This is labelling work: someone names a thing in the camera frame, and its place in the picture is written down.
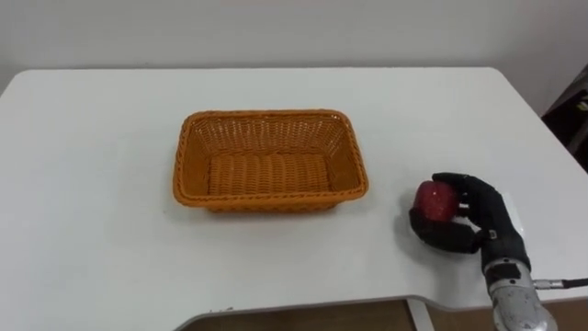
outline orange wicker basket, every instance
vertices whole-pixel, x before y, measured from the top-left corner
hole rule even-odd
[[[319,211],[368,190],[349,119],[327,109],[195,113],[173,184],[180,203],[211,211]]]

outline floor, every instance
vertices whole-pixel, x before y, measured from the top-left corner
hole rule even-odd
[[[588,302],[547,305],[560,331],[588,329]],[[492,331],[490,310],[447,313],[429,307],[435,331]],[[181,331],[415,331],[405,301],[357,303],[197,320]]]

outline white table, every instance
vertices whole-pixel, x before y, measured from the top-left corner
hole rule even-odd
[[[180,206],[179,129],[212,108],[342,110],[369,192],[316,215]],[[588,176],[493,69],[28,71],[0,98],[0,151],[4,330],[164,331],[209,312],[403,297],[488,306],[479,257],[409,232],[414,190],[436,171],[511,195],[535,278],[588,276]]]

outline red apple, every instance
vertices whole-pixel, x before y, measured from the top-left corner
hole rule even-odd
[[[450,222],[458,212],[458,194],[446,183],[427,180],[417,189],[413,206],[428,220]]]

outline white wall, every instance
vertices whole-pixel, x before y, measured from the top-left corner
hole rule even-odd
[[[585,0],[6,0],[25,68],[487,65],[537,111],[588,62]]]

